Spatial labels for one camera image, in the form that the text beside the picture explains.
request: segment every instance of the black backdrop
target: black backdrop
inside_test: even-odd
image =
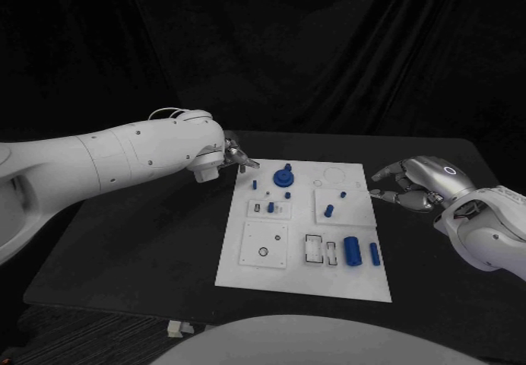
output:
[[[181,106],[226,129],[467,138],[524,193],[524,18],[522,0],[6,0],[0,140]],[[46,249],[9,266],[13,306]]]

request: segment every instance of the robotic hand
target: robotic hand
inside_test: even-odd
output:
[[[150,120],[161,110],[168,118]],[[0,264],[52,216],[94,196],[184,168],[199,183],[233,163],[258,169],[203,110],[163,108],[148,120],[45,141],[0,143]]]
[[[373,181],[390,174],[405,191],[375,189],[370,196],[422,213],[441,205],[434,227],[464,260],[480,270],[503,268],[526,280],[526,198],[504,186],[477,190],[461,169],[437,157],[390,164]]]

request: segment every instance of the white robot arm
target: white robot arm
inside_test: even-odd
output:
[[[212,115],[180,111],[85,135],[0,144],[0,264],[81,200],[184,168],[199,183],[233,163],[258,168]]]
[[[373,181],[390,174],[405,192],[375,189],[370,195],[416,212],[441,205],[434,226],[464,260],[480,270],[503,268],[526,280],[526,198],[504,186],[477,190],[461,169],[437,157],[393,163]]]

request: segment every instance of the table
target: table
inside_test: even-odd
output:
[[[435,155],[478,187],[497,184],[462,139],[236,133],[252,158],[362,163],[372,176],[402,158]],[[526,361],[526,283],[464,262],[432,228],[435,214],[376,199],[393,303],[215,287],[235,173],[230,167],[197,184],[184,171],[89,199],[24,301],[212,325],[277,314],[327,316],[395,329],[475,357]]]

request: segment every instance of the white board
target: white board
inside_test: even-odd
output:
[[[238,173],[235,181],[216,285],[390,302],[382,246],[362,165],[287,160],[256,161],[261,168],[248,168],[245,173]],[[287,163],[291,164],[294,184],[281,188],[274,184],[272,177]],[[269,202],[285,209],[274,209],[268,213]],[[252,209],[256,203],[261,215]],[[331,217],[324,217],[328,204],[334,206],[334,211]],[[251,227],[261,233],[256,240],[248,238],[254,231],[245,234],[245,225],[249,222],[258,223]],[[275,240],[274,228],[278,227],[281,235],[285,234],[287,237]],[[323,263],[305,262],[307,235],[321,237]],[[343,240],[349,236],[359,239],[360,266],[346,264]],[[377,244],[380,266],[373,265],[369,251],[372,242]],[[268,250],[262,251],[266,255],[258,254],[261,248]],[[334,255],[337,265],[328,265],[330,261],[334,263]],[[252,262],[242,262],[242,256],[245,260],[249,257]]]

